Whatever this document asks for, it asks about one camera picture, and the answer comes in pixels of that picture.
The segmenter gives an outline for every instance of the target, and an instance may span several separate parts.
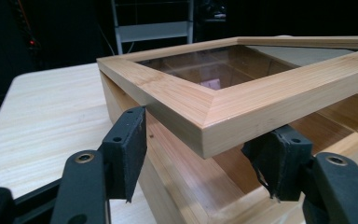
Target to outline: light wood tabletop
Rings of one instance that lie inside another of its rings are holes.
[[[60,178],[111,127],[96,63],[16,77],[0,109],[0,187],[18,198]],[[156,223],[139,185],[132,203],[110,205],[112,223]]]

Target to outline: wooden table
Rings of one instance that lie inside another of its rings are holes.
[[[60,178],[111,127],[96,63],[16,77],[0,109],[0,187],[18,198]],[[139,186],[132,203],[110,205],[113,223],[156,223]]]

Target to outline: wooden box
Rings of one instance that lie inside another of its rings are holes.
[[[299,66],[260,46],[354,51]],[[287,123],[313,142],[313,153],[358,162],[358,36],[236,37],[101,58],[98,65],[113,122],[146,105],[148,151],[139,181],[158,222],[300,222],[301,203],[271,200],[240,151]]]

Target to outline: dark background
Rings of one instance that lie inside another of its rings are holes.
[[[138,4],[158,0],[137,0]],[[186,3],[130,6],[117,0],[120,24],[181,21]],[[238,35],[358,35],[358,1],[215,0],[195,2],[194,42]],[[226,20],[209,20],[225,6]],[[142,41],[124,52],[186,43],[186,38]],[[0,0],[0,105],[14,77],[95,63],[117,52],[110,0]]]

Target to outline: glass pane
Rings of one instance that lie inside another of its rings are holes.
[[[258,49],[230,46],[139,62],[213,90],[277,74],[295,65],[268,56]]]

